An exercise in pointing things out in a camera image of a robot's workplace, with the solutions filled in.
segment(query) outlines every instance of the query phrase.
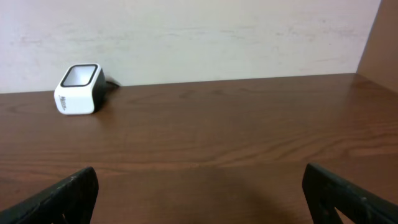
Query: white wall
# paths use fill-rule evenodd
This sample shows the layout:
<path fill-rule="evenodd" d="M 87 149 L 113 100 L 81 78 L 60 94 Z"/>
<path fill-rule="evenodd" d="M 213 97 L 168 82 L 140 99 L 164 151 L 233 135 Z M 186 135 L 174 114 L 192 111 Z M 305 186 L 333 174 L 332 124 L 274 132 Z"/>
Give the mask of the white wall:
<path fill-rule="evenodd" d="M 0 93 L 355 72 L 379 0 L 0 0 Z"/>

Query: wooden side panel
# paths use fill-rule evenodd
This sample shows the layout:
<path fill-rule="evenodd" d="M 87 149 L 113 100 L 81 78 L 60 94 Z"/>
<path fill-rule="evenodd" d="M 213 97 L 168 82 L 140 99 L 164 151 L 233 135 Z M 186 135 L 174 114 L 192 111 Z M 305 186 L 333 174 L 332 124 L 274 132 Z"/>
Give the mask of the wooden side panel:
<path fill-rule="evenodd" d="M 398 1 L 381 2 L 357 73 L 398 91 Z"/>

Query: wood grain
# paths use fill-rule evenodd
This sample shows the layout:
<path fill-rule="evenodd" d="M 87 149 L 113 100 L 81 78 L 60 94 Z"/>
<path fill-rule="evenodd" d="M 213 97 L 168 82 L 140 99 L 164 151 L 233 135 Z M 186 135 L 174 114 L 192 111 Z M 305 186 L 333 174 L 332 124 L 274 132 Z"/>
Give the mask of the wood grain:
<path fill-rule="evenodd" d="M 354 74 L 123 87 L 88 116 L 0 95 L 0 209 L 93 166 L 92 223 L 310 223 L 310 161 L 398 203 L 397 105 Z"/>

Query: wooden desk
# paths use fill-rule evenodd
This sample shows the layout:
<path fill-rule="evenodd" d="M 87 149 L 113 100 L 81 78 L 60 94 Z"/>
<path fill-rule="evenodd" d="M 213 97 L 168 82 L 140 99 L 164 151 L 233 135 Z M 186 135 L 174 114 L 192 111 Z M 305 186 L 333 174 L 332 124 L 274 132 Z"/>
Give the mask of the wooden desk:
<path fill-rule="evenodd" d="M 0 209 L 85 166 L 92 223 L 311 223 L 316 161 L 398 203 L 398 96 L 353 74 L 120 88 L 88 116 L 0 95 Z"/>

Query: brown wooden table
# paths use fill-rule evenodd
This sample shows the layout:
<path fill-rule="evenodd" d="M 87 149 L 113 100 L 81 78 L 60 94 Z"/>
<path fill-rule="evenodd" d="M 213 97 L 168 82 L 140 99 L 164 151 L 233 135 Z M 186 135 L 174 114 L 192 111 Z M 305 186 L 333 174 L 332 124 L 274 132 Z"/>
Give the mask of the brown wooden table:
<path fill-rule="evenodd" d="M 353 75 L 0 95 L 0 209 L 93 166 L 92 223 L 311 223 L 305 165 L 398 203 L 398 95 Z"/>

